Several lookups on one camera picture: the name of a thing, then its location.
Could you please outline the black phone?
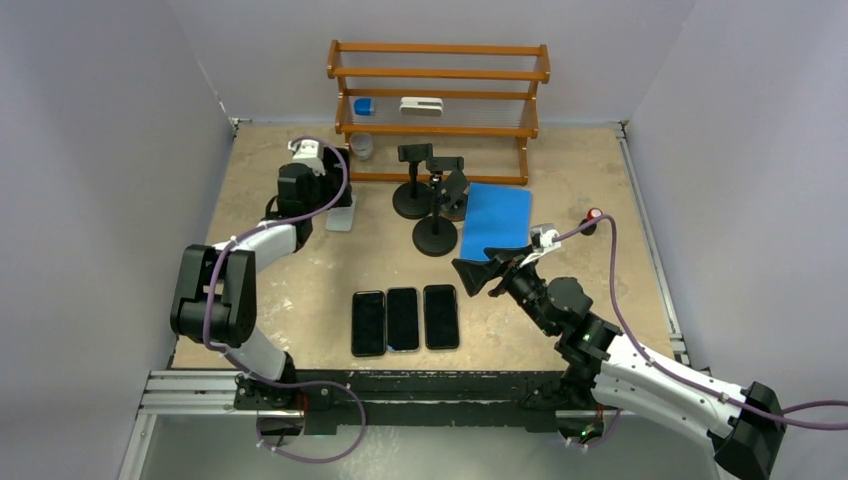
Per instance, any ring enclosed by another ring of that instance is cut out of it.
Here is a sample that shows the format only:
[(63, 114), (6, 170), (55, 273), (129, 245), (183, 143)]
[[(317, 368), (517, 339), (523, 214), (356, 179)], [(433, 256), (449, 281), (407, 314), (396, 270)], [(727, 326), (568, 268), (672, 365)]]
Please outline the black phone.
[(420, 346), (419, 296), (412, 287), (386, 292), (387, 348), (391, 352), (415, 351)]
[(351, 207), (353, 205), (353, 191), (350, 184), (350, 154), (345, 147), (338, 147), (332, 154), (334, 180), (336, 186), (342, 190), (340, 198), (334, 204), (334, 209)]
[(459, 347), (457, 294), (453, 285), (428, 285), (424, 288), (425, 345), (429, 350)]

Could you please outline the black round-base phone stand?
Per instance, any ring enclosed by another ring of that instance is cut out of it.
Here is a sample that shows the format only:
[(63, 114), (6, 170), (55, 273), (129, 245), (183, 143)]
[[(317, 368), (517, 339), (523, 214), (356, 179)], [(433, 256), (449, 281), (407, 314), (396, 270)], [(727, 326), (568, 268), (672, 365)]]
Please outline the black round-base phone stand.
[(433, 157), (433, 145), (408, 144), (397, 148), (398, 160), (408, 165), (409, 179), (392, 196), (395, 212), (405, 219), (418, 220), (431, 213), (432, 192), (428, 184), (418, 180), (418, 167)]

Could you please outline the black smartphone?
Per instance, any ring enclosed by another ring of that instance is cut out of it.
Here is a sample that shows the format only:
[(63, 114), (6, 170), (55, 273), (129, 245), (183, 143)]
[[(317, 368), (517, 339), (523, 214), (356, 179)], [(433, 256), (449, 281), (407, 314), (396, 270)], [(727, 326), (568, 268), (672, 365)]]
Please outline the black smartphone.
[(352, 296), (351, 353), (355, 357), (386, 352), (386, 304), (383, 291), (361, 291)]

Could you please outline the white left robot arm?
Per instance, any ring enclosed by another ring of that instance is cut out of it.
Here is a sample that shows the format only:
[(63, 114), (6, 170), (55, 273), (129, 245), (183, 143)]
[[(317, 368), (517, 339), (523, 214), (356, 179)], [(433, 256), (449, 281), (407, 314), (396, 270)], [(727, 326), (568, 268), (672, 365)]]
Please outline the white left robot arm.
[(331, 380), (297, 378), (290, 354), (257, 327), (257, 276), (269, 265), (302, 249), (312, 220), (352, 204), (349, 153), (320, 147), (294, 155), (278, 173), (278, 191), (252, 229), (214, 245), (188, 246), (178, 271), (170, 328), (222, 355), (247, 387), (272, 408), (284, 409), (304, 395), (349, 386)]

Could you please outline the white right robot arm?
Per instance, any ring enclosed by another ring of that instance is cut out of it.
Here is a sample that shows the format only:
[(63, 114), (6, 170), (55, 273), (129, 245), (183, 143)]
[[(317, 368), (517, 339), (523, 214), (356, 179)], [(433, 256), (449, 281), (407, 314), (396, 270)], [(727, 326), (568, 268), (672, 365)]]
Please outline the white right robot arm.
[(786, 428), (774, 421), (773, 389), (717, 380), (632, 340), (626, 329), (592, 310), (577, 279), (541, 278), (528, 247), (490, 248), (487, 260), (451, 264), (470, 296), (489, 282), (489, 296), (509, 295), (567, 362), (564, 399), (623, 409), (698, 443), (721, 478), (770, 477)]

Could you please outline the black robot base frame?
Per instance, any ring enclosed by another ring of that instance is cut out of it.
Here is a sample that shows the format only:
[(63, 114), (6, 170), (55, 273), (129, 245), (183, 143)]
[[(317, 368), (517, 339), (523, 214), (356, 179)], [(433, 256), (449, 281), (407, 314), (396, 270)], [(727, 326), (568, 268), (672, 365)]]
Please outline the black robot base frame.
[(622, 408), (696, 440), (714, 431), (702, 398), (651, 394), (623, 380), (567, 371), (299, 369), (282, 389), (229, 370), (149, 375), (148, 414), (243, 415), (288, 420), (307, 435), (341, 426), (517, 427), (575, 430), (598, 410)]

